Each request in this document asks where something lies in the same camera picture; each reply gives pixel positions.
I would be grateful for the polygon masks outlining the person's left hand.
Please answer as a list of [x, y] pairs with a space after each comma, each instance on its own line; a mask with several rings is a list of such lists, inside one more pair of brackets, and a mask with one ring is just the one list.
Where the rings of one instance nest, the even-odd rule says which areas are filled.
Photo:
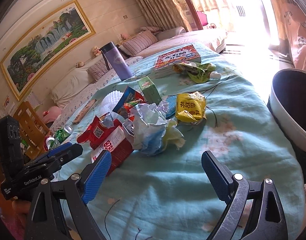
[[22, 223], [26, 222], [28, 213], [30, 210], [31, 203], [26, 200], [14, 200], [12, 202], [12, 208], [14, 212], [18, 215]]

